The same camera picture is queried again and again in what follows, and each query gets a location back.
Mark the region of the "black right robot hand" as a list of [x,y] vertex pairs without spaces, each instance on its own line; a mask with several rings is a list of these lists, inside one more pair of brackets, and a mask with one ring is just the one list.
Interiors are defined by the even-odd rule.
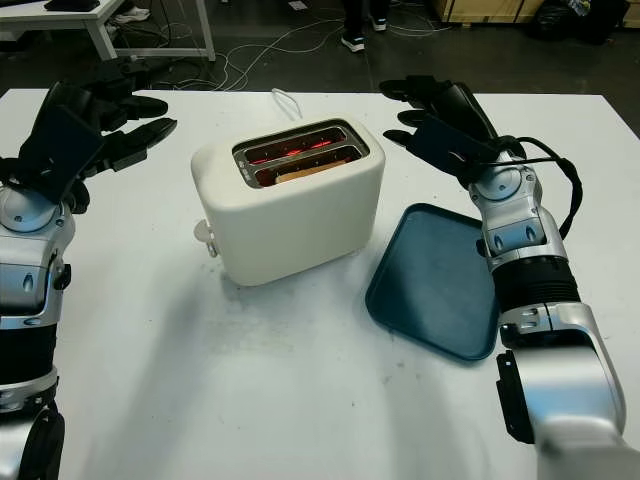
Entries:
[[379,89],[385,97],[411,106],[398,114],[399,121],[407,127],[419,128],[433,117],[480,142],[498,138],[489,117],[464,83],[408,75],[382,81]]

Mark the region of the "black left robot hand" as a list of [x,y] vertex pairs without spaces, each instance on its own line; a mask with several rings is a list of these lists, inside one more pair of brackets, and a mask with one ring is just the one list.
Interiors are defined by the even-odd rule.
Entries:
[[103,61],[71,80],[54,84],[35,123],[40,124],[53,108],[63,107],[102,136],[99,156],[84,168],[81,178],[128,168],[145,160],[148,150],[177,127],[177,121],[167,116],[165,101],[137,94],[150,87],[158,71],[141,58]]

